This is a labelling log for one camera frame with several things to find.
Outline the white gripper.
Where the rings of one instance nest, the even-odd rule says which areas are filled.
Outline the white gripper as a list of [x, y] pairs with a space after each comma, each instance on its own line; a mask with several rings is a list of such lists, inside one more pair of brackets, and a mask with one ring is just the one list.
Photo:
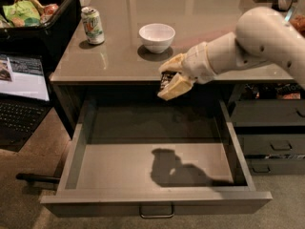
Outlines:
[[157, 96], [171, 100], [187, 93], [193, 83], [207, 84], [214, 80], [215, 71], [208, 60], [208, 43], [202, 42], [191, 47], [185, 54], [180, 53], [159, 67], [160, 73], [174, 72], [176, 75], [169, 86]]

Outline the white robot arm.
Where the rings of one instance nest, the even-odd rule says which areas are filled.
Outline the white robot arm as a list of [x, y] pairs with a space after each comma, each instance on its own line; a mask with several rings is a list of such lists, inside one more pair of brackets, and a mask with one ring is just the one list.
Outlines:
[[275, 63], [299, 85], [305, 84], [305, 39], [276, 10], [257, 7], [246, 11], [235, 31], [211, 42], [201, 42], [162, 64], [170, 73], [158, 96], [171, 100], [187, 93], [195, 83], [206, 84], [218, 75]]

